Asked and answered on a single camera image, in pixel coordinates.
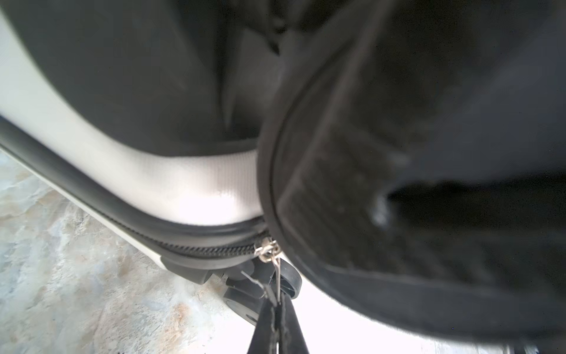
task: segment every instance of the concrete floor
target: concrete floor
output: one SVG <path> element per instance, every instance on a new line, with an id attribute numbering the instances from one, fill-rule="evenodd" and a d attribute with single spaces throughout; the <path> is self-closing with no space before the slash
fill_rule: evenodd
<path id="1" fill-rule="evenodd" d="M 254 328 L 0 153 L 0 353 L 245 353 Z M 311 353 L 496 354 L 371 321 L 304 281 Z"/>

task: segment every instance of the zipper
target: zipper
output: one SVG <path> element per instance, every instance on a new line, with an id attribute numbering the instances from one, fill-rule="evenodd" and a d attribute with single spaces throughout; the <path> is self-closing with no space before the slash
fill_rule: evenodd
<path id="1" fill-rule="evenodd" d="M 277 244 L 277 241 L 273 240 L 267 231 L 259 233 L 245 241 L 240 241 L 235 244 L 222 247 L 188 247 L 161 242 L 159 242 L 159 244 L 177 254 L 198 258 L 230 258 L 240 255 L 261 257 L 262 255 L 266 255 L 272 251 L 274 253 L 280 252 L 280 247 Z"/>

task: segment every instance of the caster wheel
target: caster wheel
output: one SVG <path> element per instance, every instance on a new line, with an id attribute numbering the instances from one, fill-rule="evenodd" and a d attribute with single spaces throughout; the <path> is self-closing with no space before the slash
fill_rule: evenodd
<path id="1" fill-rule="evenodd" d="M 254 272 L 251 277 L 263 284 L 269 284 L 275 290 L 275 268 L 273 264 L 263 263 L 257 258 L 253 262 Z M 292 265 L 281 260 L 281 291 L 289 295 L 290 298 L 297 298 L 302 284 L 303 280 L 299 272 Z M 224 293 L 226 305 L 255 326 L 265 301 L 263 290 L 248 279 L 235 280 L 229 278 L 226 285 L 228 286 L 228 290 Z"/>
<path id="2" fill-rule="evenodd" d="M 253 298 L 234 288 L 228 288 L 224 293 L 224 302 L 226 305 L 254 326 L 258 322 L 263 301 L 263 298 Z"/>
<path id="3" fill-rule="evenodd" d="M 275 275 L 271 278 L 270 285 L 275 286 Z M 285 292 L 291 299 L 297 298 L 299 292 L 301 292 L 301 286 L 303 285 L 303 279 L 299 272 L 285 262 L 281 260 L 281 291 Z"/>

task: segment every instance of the black fabric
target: black fabric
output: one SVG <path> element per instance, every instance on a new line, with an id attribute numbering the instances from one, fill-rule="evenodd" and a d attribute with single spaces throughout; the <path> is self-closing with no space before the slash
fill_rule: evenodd
<path id="1" fill-rule="evenodd" d="M 224 120 L 234 134 L 257 137 L 285 74 L 285 60 L 270 50 L 261 34 L 240 24 L 234 24 L 228 44 Z"/>
<path id="2" fill-rule="evenodd" d="M 309 98 L 300 91 L 273 107 L 258 146 L 260 199 L 270 232 L 312 282 L 432 335 L 566 333 L 556 5 L 376 2 L 322 116 L 296 109 Z M 313 133 L 293 140 L 298 131 Z"/>
<path id="3" fill-rule="evenodd" d="M 291 298 L 281 292 L 278 304 L 270 290 L 259 313 L 248 354 L 308 354 Z"/>
<path id="4" fill-rule="evenodd" d="M 108 136 L 163 156 L 248 151 L 220 112 L 220 1 L 2 1 L 42 73 Z"/>

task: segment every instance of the black zipper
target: black zipper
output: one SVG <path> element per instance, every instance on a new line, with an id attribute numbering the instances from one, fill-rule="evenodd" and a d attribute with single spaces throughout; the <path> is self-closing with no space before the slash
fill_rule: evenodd
<path id="1" fill-rule="evenodd" d="M 184 255 L 187 257 L 198 257 L 198 258 L 229 258 L 236 257 L 239 255 L 252 255 L 255 253 L 257 248 L 257 243 L 262 238 L 269 236 L 267 231 L 258 233 L 244 241 L 236 242 L 228 246 L 220 247 L 189 247 L 189 246 L 179 246 L 167 244 L 164 242 L 158 242 L 163 248 L 169 251 L 175 252 L 179 255 Z"/>

